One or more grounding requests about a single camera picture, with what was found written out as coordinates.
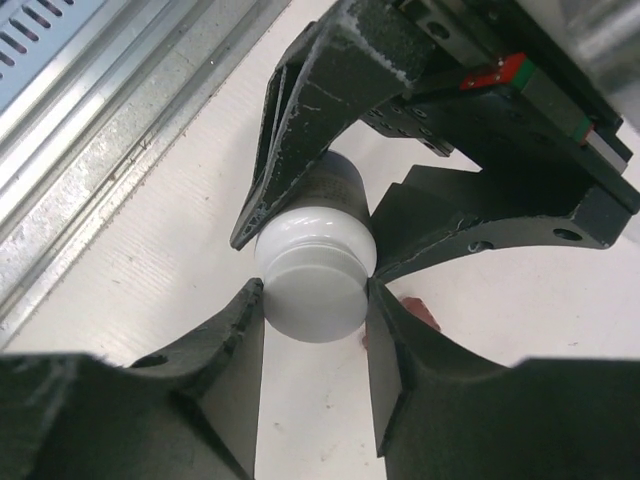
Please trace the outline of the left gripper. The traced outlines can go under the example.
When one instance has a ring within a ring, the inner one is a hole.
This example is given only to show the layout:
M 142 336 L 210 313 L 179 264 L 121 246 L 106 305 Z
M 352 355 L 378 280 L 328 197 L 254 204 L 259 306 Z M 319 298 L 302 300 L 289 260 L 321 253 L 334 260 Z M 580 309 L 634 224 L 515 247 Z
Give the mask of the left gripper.
M 568 56 L 514 1 L 395 8 L 435 51 L 415 86 L 363 121 L 502 175 L 413 166 L 372 215 L 376 277 L 515 247 L 611 247 L 635 212 L 619 200 L 639 196 L 624 177 L 631 153 Z

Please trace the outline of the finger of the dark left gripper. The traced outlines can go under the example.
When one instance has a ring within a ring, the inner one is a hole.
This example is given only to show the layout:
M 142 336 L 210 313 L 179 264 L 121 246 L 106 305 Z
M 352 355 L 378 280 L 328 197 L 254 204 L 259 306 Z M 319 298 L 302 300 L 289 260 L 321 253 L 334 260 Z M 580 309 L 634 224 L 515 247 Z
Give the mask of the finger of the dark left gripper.
M 435 50 L 389 1 L 337 1 L 308 24 L 268 82 L 251 185 L 231 247 L 243 249 L 284 209 L 347 128 L 413 87 Z

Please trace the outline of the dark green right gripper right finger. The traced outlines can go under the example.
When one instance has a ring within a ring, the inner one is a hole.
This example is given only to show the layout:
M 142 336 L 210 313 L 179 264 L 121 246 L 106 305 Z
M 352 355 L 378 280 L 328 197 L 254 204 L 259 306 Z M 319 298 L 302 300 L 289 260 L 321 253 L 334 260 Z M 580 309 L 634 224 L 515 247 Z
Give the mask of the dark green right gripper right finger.
M 390 479 L 635 479 L 639 365 L 491 362 L 377 281 L 366 317 L 375 448 Z

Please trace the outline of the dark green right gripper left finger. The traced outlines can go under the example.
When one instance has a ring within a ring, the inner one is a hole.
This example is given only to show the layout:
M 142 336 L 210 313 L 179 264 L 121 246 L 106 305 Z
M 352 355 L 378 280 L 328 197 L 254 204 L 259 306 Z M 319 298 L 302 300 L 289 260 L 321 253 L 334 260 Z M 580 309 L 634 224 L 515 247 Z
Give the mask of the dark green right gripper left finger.
M 249 280 L 128 367 L 79 352 L 1 358 L 5 479 L 251 479 L 265 324 Z

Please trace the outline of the red pill box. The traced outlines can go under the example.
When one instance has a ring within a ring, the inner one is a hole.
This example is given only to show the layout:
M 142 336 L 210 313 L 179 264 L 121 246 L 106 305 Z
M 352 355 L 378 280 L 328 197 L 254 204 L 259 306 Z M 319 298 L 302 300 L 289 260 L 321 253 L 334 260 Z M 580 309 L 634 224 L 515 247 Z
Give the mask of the red pill box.
M 400 295 L 396 298 L 396 300 L 409 314 L 416 318 L 421 324 L 425 324 L 437 332 L 442 331 L 441 326 L 421 298 L 409 295 Z M 370 349 L 370 326 L 375 318 L 375 315 L 387 328 L 388 333 L 391 334 L 391 338 L 394 341 L 397 340 L 396 328 L 388 325 L 388 323 L 386 322 L 386 317 L 384 316 L 384 310 L 378 305 L 374 304 L 367 312 L 367 317 L 364 322 L 363 334 L 360 338 L 360 345 L 365 352 L 368 352 Z

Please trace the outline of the white pill bottle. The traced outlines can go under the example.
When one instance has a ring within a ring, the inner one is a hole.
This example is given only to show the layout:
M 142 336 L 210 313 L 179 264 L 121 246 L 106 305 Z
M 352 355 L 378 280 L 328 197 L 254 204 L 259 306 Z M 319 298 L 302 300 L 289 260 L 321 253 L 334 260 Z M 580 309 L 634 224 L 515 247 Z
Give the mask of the white pill bottle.
M 255 260 L 266 271 L 280 254 L 312 243 L 348 253 L 367 276 L 375 270 L 377 250 L 362 177 L 351 161 L 331 150 L 312 168 L 300 192 L 261 230 Z

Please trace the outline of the white bottle cap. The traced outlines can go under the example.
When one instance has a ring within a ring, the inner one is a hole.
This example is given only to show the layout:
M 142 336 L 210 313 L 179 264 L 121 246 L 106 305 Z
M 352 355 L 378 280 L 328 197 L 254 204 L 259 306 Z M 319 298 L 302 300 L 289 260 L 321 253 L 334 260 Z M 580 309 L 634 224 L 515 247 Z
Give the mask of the white bottle cap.
M 364 322 L 367 279 L 363 265 L 337 247 L 294 247 L 266 265 L 265 318 L 294 340 L 341 340 Z

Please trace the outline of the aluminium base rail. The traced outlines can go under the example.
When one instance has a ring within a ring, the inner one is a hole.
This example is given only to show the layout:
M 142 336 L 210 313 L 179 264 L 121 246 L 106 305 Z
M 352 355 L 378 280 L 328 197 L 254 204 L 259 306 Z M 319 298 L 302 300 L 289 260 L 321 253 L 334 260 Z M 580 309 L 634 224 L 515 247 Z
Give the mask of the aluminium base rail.
M 1 348 L 130 356 L 223 307 L 252 274 L 228 238 L 263 95 L 326 1 L 115 1 L 3 185 Z

